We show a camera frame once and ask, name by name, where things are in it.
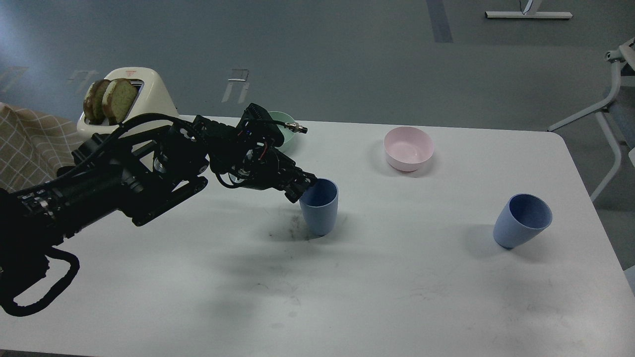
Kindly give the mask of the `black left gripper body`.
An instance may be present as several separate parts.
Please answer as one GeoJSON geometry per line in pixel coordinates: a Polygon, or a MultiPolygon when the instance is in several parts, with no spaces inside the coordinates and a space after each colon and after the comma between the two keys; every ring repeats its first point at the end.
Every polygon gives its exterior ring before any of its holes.
{"type": "Polygon", "coordinates": [[[306,173],[277,150],[284,138],[276,124],[306,133],[303,126],[272,120],[268,111],[255,103],[247,106],[236,126],[209,122],[209,167],[222,185],[284,192],[292,177],[306,173]]]}

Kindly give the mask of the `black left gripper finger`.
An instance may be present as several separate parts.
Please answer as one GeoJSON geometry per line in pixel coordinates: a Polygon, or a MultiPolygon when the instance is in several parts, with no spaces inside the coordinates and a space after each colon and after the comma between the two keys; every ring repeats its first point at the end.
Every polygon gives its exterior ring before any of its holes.
{"type": "Polygon", "coordinates": [[[290,203],[297,203],[300,198],[311,187],[315,186],[318,178],[311,173],[302,173],[292,179],[284,186],[284,196],[290,203]]]}

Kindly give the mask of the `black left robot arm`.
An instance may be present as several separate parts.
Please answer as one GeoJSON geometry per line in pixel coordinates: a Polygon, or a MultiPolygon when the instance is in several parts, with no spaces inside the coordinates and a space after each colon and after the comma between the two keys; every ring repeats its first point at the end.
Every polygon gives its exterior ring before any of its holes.
{"type": "Polygon", "coordinates": [[[79,259],[58,249],[66,238],[115,211],[140,227],[203,190],[210,169],[226,188],[276,189],[295,203],[316,184],[279,151],[282,129],[250,104],[236,126],[195,116],[135,116],[108,134],[94,134],[73,151],[73,166],[57,178],[14,193],[1,191],[1,307],[35,314],[73,281],[79,259]]]}

